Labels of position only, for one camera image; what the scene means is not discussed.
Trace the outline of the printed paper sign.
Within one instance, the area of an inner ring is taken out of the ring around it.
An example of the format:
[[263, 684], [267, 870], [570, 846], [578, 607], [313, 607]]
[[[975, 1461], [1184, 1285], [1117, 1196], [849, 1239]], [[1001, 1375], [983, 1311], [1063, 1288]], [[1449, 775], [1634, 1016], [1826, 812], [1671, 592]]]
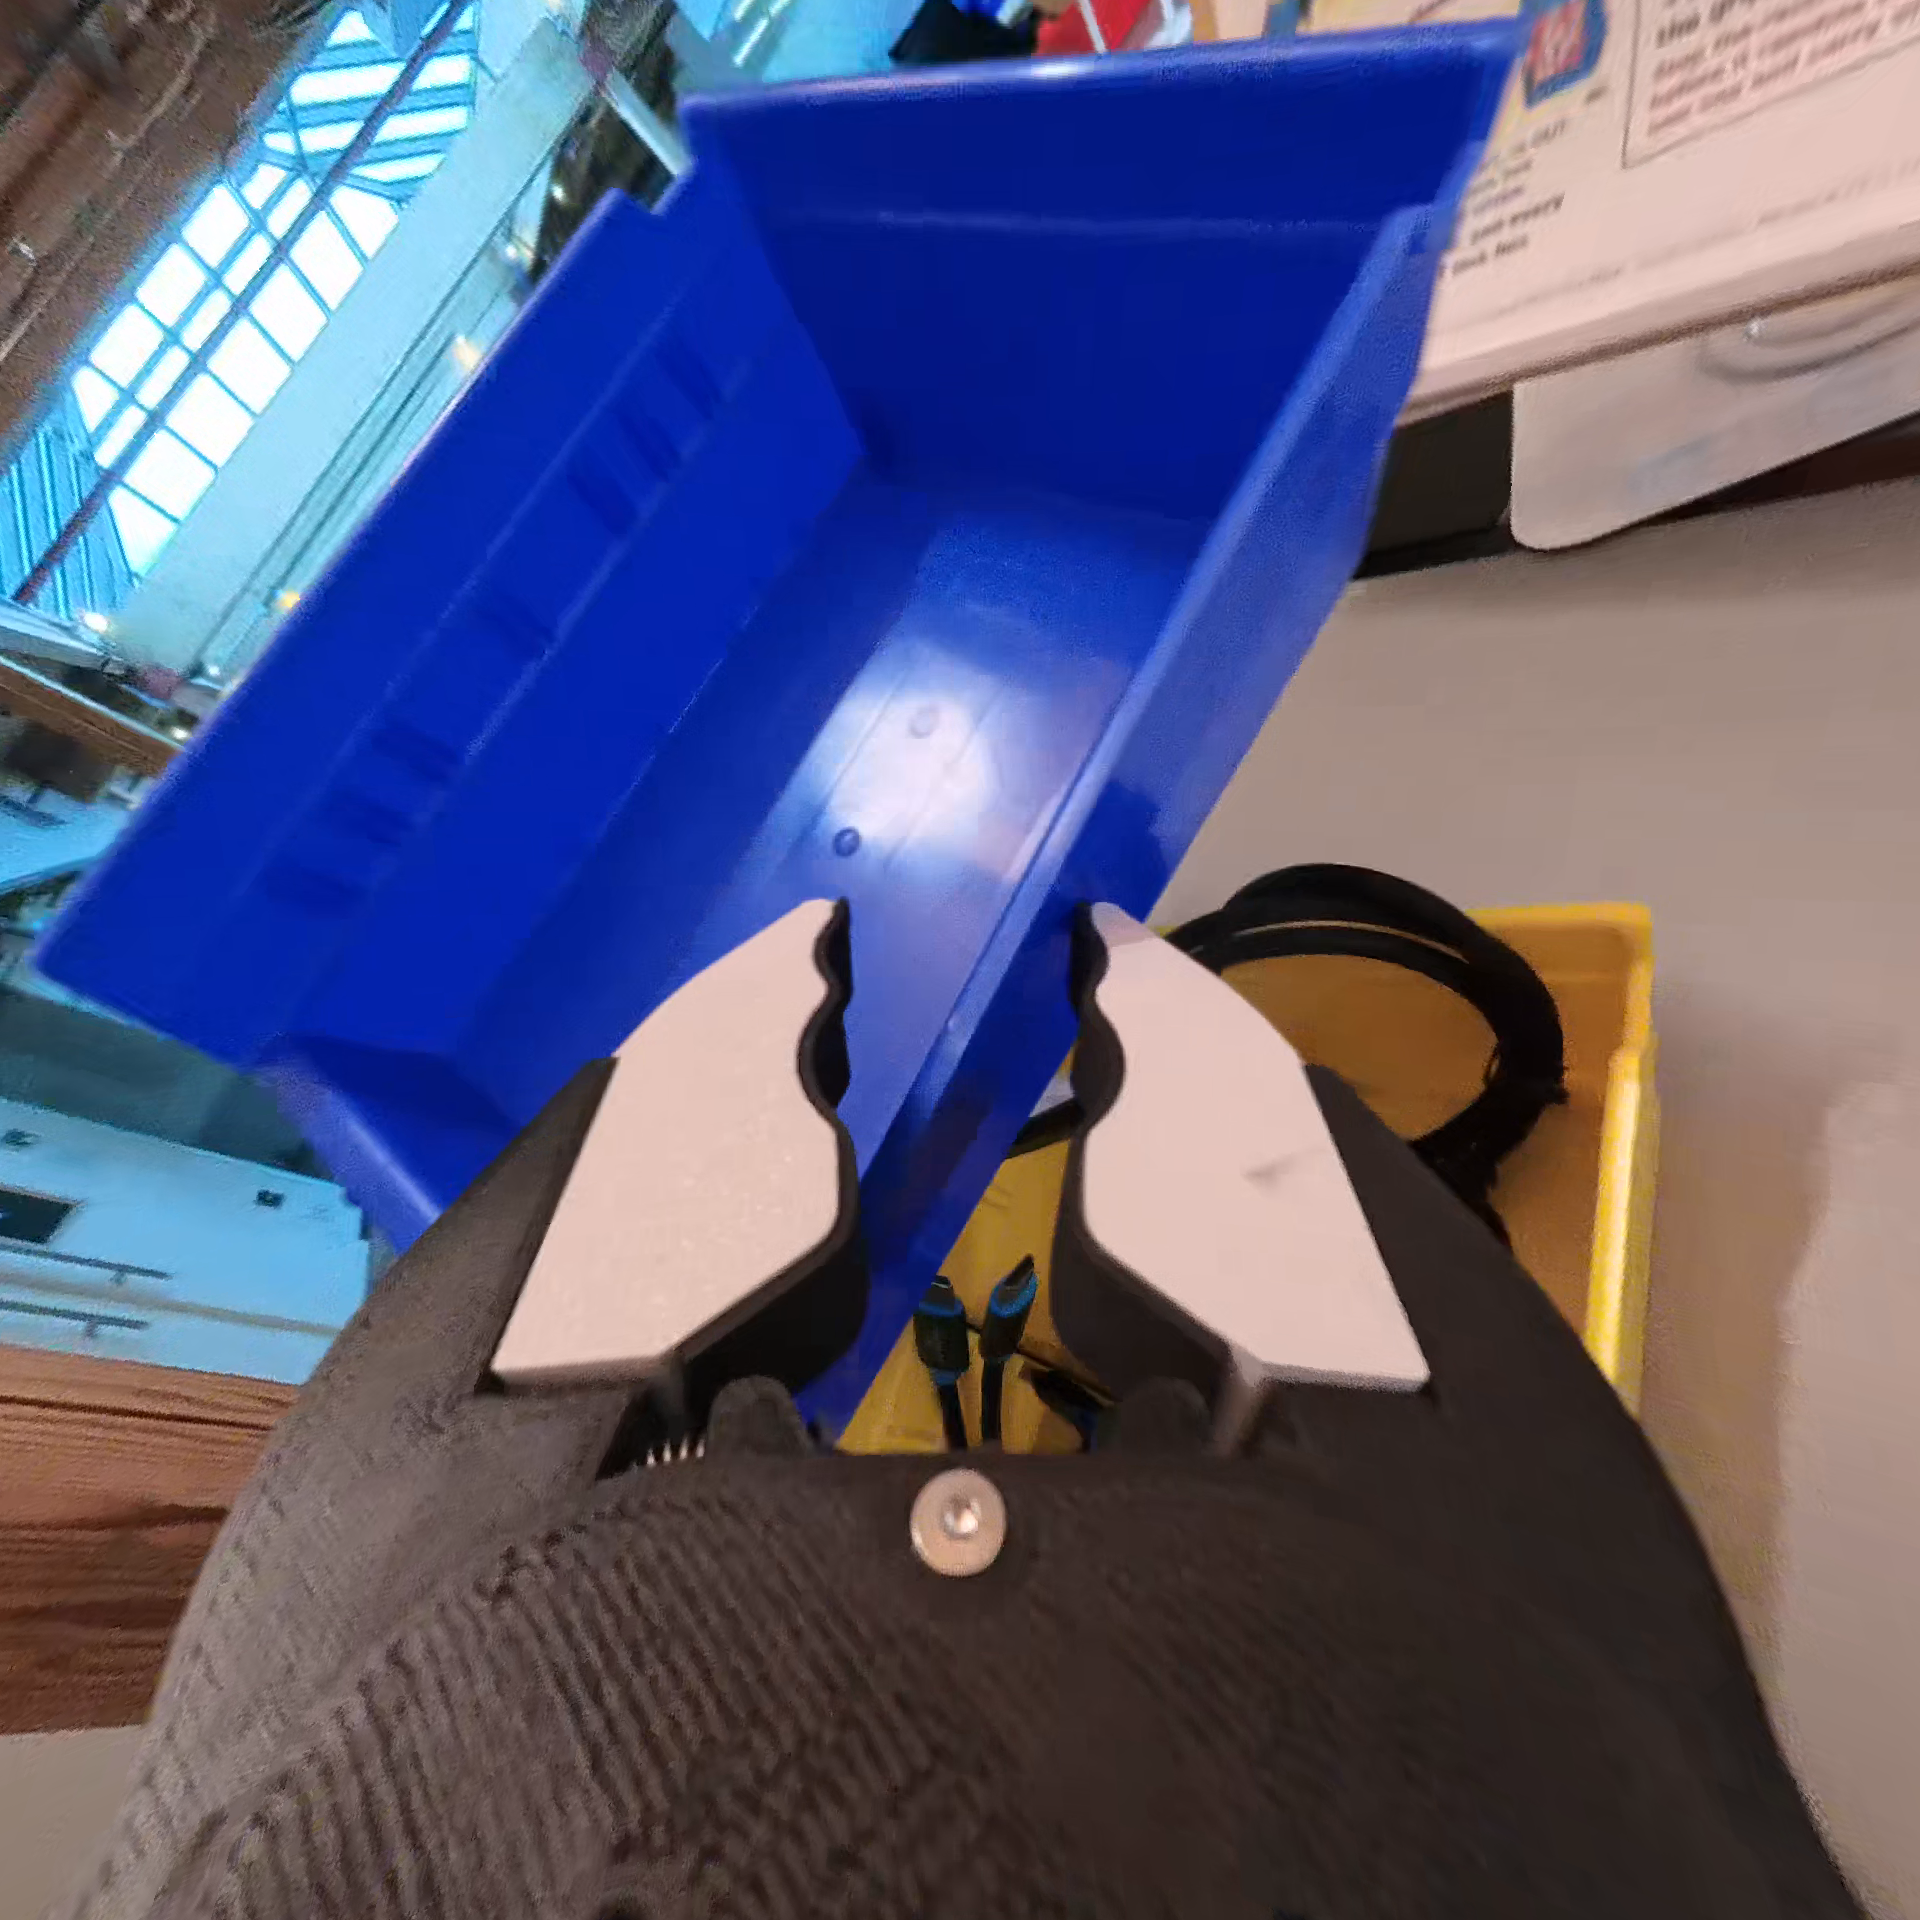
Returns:
[[1518, 64], [1407, 416], [1917, 268], [1917, 3], [1435, 3]]

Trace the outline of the grey desk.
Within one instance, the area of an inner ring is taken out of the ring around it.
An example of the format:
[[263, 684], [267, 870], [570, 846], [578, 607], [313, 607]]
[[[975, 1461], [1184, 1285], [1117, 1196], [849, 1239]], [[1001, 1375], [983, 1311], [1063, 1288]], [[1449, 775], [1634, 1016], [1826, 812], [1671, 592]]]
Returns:
[[1789, 1758], [1917, 1916], [1917, 480], [1348, 592], [1176, 870], [1642, 902], [1642, 1423]]

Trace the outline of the blue plastic bin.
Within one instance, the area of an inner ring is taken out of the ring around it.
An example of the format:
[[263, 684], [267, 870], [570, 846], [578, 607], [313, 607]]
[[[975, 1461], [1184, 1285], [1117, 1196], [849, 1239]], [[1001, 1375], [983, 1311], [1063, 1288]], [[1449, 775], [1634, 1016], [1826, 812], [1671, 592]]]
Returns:
[[1518, 16], [689, 100], [38, 948], [396, 1247], [852, 907], [846, 1419], [1362, 557]]

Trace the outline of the wooden post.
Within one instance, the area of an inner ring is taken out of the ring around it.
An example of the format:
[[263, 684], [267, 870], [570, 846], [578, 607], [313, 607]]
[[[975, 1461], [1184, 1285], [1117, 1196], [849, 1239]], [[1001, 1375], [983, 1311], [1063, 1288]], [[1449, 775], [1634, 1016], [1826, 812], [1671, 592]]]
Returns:
[[2, 1346], [2, 1736], [148, 1718], [283, 1382]]

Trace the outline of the yellow plastic bin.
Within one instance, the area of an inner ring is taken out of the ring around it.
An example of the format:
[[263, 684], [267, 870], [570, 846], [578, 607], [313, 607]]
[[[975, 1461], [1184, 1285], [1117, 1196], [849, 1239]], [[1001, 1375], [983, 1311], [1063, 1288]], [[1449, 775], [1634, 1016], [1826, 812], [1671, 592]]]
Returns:
[[[1513, 1249], [1586, 1354], [1640, 1411], [1659, 1099], [1651, 914], [1627, 902], [1508, 903], [1474, 914], [1559, 1001], [1568, 1099], [1505, 1159], [1496, 1212]], [[1331, 1068], [1404, 1140], [1464, 1111], [1491, 1056], [1486, 1022], [1416, 974], [1357, 955], [1275, 955], [1227, 970], [1302, 1062]], [[1026, 1382], [1029, 1354], [1087, 1376], [1059, 1341], [1044, 1297], [1063, 1144], [1007, 1162], [942, 1270], [980, 1311], [991, 1285], [1034, 1258], [1043, 1297], [1029, 1352], [1008, 1369], [1001, 1432], [1018, 1453], [1069, 1453], [1071, 1431]], [[937, 1392], [901, 1332], [838, 1441], [842, 1453], [942, 1453]]]

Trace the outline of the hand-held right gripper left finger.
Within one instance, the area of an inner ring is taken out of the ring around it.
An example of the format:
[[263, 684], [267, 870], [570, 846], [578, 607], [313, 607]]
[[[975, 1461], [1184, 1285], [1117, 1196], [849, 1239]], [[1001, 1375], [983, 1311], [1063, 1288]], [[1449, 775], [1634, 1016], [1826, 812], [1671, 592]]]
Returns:
[[852, 903], [808, 899], [666, 997], [608, 1062], [489, 1376], [624, 1386], [662, 1437], [747, 1376], [802, 1393], [869, 1309]]

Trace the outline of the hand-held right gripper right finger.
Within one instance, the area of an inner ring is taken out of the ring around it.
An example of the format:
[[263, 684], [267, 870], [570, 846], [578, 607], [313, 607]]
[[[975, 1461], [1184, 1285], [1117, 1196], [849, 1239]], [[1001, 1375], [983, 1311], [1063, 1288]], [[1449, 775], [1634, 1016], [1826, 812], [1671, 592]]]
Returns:
[[1047, 1311], [1113, 1403], [1199, 1393], [1236, 1445], [1277, 1386], [1411, 1397], [1429, 1362], [1295, 1048], [1117, 903], [1073, 924], [1079, 1122]]

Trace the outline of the skylight window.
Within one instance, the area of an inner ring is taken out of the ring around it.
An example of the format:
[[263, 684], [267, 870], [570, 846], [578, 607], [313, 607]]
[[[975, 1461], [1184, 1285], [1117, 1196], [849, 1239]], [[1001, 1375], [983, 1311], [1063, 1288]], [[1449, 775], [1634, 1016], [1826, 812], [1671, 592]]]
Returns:
[[294, 3], [296, 58], [2, 464], [2, 595], [100, 632], [489, 84], [482, 3]]

